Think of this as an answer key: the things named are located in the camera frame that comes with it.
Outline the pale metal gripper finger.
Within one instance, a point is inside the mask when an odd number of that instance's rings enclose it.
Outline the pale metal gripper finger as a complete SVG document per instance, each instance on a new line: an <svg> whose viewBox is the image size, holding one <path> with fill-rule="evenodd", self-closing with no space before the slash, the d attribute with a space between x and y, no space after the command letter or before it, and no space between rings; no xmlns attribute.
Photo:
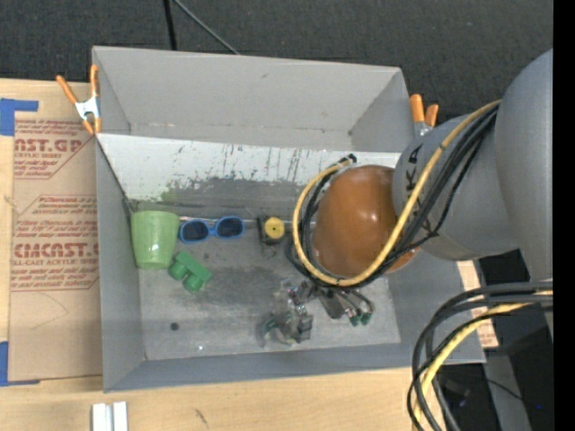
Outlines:
<svg viewBox="0 0 575 431"><path fill-rule="evenodd" d="M270 313L257 326L256 337L261 347L269 341L292 346L311 338L314 316L307 313Z"/></svg>
<svg viewBox="0 0 575 431"><path fill-rule="evenodd" d="M314 283L308 280L294 284L290 279L280 283L280 299L295 308L303 307L314 299Z"/></svg>

